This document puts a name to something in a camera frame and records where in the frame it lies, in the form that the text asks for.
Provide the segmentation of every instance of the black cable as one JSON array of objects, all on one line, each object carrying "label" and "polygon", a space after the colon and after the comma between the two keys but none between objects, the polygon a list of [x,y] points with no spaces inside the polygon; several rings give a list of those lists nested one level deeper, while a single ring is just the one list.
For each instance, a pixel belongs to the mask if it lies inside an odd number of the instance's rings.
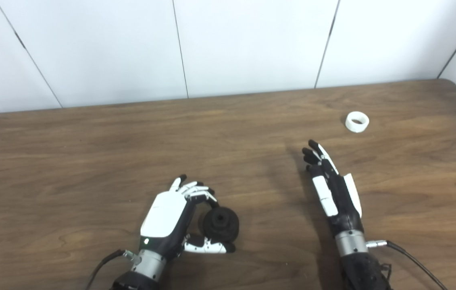
[{"label": "black cable", "polygon": [[387,241],[387,246],[391,249],[394,249],[394,250],[397,250],[399,251],[400,253],[402,253],[403,255],[406,255],[409,259],[411,259],[416,265],[418,265],[418,267],[420,267],[427,275],[429,275],[429,277],[434,281],[436,282],[436,284],[441,287],[441,289],[443,290],[448,290],[448,288],[445,287],[445,285],[443,285],[443,283],[441,283],[441,281],[439,281],[439,279],[436,278],[436,276],[434,276],[434,274],[432,274],[432,272],[430,272],[425,266],[423,266],[423,264],[420,263],[420,261],[418,261],[415,257],[413,257],[410,253],[408,253],[406,250],[404,250],[401,246],[398,246],[397,244],[391,242],[391,241]]},{"label": "black cable", "polygon": [[90,289],[90,286],[92,286],[92,283],[94,282],[97,272],[99,272],[100,268],[102,268],[102,266],[104,266],[104,264],[106,264],[107,262],[110,262],[112,259],[115,259],[116,257],[120,257],[120,256],[124,255],[124,252],[126,252],[126,251],[117,250],[117,251],[114,251],[113,253],[107,255],[104,259],[102,259],[102,261],[100,261],[100,263],[97,265],[97,267],[95,267],[94,271],[90,275],[90,278],[88,278],[88,282],[86,283],[86,287],[84,288],[84,290]]}]

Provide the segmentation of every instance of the wooden table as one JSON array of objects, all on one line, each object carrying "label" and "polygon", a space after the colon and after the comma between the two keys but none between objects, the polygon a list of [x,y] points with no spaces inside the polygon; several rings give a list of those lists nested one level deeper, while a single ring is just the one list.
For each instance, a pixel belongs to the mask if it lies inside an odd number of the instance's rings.
[{"label": "wooden table", "polygon": [[[344,127],[352,110],[370,117],[365,132]],[[456,289],[456,86],[433,80],[0,114],[0,290],[82,288],[105,255],[137,249],[152,200],[181,173],[215,189],[241,230],[232,255],[175,259],[163,290],[339,289],[304,172],[310,138],[353,173],[366,237]],[[406,257],[373,253],[395,289],[436,289]],[[128,267],[107,264],[93,289]]]}]

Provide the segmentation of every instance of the robot finger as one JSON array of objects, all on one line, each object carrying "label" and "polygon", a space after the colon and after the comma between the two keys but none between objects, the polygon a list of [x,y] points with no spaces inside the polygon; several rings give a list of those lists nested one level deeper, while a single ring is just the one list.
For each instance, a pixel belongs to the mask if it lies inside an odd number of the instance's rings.
[{"label": "robot finger", "polygon": [[327,159],[328,161],[330,161],[331,167],[333,168],[335,173],[339,174],[339,171],[337,171],[337,168],[335,168],[335,164],[333,164],[333,161],[331,160],[328,153],[324,150],[324,148],[320,144],[318,144],[318,147],[319,147],[319,151],[321,151],[321,153],[322,153],[321,158]]},{"label": "robot finger", "polygon": [[212,208],[218,207],[219,203],[217,199],[210,193],[210,189],[207,191],[196,191],[194,193],[188,193],[184,195],[187,200],[190,200],[194,204],[200,204],[201,202],[208,202]]},{"label": "robot finger", "polygon": [[183,250],[201,254],[224,254],[235,252],[235,245],[230,242],[215,242],[207,237],[191,234],[185,241]]},{"label": "robot finger", "polygon": [[181,186],[180,189],[178,189],[178,193],[183,194],[185,191],[187,191],[188,189],[190,189],[191,187],[194,187],[196,185],[202,186],[203,184],[202,184],[202,182],[197,182],[197,181],[187,183],[187,184]]},{"label": "robot finger", "polygon": [[180,175],[178,178],[176,178],[176,179],[174,180],[174,182],[172,183],[171,188],[169,189],[169,191],[178,191],[179,185],[180,185],[183,181],[185,181],[185,179],[187,179],[187,175],[186,175],[186,174]]},{"label": "robot finger", "polygon": [[321,158],[319,157],[319,155],[317,154],[316,151],[313,151],[312,149],[308,149],[308,148],[305,148],[305,147],[301,151],[303,152],[303,154],[305,154],[305,156],[308,156],[308,157],[311,157],[311,158],[315,158],[316,162],[321,161]]},{"label": "robot finger", "polygon": [[319,160],[316,160],[315,157],[308,155],[304,155],[303,160],[311,165],[316,165],[319,162]]},{"label": "robot finger", "polygon": [[190,193],[194,193],[196,191],[207,191],[208,190],[208,186],[193,186],[187,190],[185,190],[182,195],[188,195]]}]

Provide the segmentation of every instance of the silver metal cylinder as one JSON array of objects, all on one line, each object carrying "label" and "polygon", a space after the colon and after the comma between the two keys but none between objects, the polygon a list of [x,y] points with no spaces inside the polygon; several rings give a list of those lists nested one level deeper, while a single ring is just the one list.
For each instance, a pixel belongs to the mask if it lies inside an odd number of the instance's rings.
[{"label": "silver metal cylinder", "polygon": [[364,234],[361,231],[344,231],[335,236],[335,243],[339,249],[339,255],[346,256],[353,253],[368,252]]},{"label": "silver metal cylinder", "polygon": [[140,273],[158,282],[167,260],[153,251],[141,250],[138,254],[140,263],[133,265],[131,271]]}]

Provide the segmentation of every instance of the fingertip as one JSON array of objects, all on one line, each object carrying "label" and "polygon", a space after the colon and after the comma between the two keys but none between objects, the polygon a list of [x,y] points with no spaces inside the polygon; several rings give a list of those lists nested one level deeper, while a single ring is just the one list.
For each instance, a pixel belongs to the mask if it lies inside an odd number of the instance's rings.
[{"label": "fingertip", "polygon": [[233,253],[235,252],[235,245],[232,244],[231,242],[222,242],[224,248],[226,249],[226,253]]},{"label": "fingertip", "polygon": [[312,147],[312,149],[318,149],[318,147],[319,147],[319,144],[316,141],[312,140],[312,139],[310,139],[308,141],[308,145],[310,147]]}]

